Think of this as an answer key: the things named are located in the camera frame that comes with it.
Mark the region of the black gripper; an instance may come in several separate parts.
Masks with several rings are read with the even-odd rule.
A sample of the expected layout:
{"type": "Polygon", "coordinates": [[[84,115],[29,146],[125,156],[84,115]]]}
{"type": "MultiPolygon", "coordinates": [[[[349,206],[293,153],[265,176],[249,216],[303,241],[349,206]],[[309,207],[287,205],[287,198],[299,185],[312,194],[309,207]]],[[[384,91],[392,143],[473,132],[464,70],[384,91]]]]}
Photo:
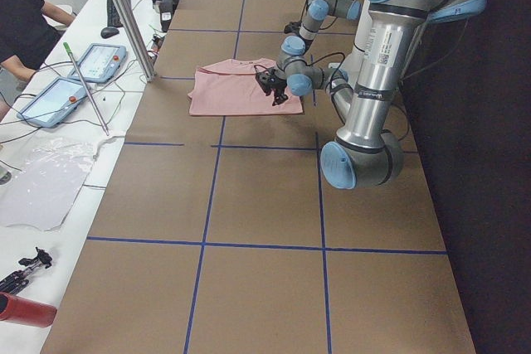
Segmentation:
{"type": "Polygon", "coordinates": [[[273,86],[272,91],[264,92],[266,96],[274,94],[274,100],[272,105],[278,106],[282,105],[285,101],[288,100],[288,95],[285,93],[287,87],[286,80],[281,79],[276,73],[276,83],[273,86]]]}

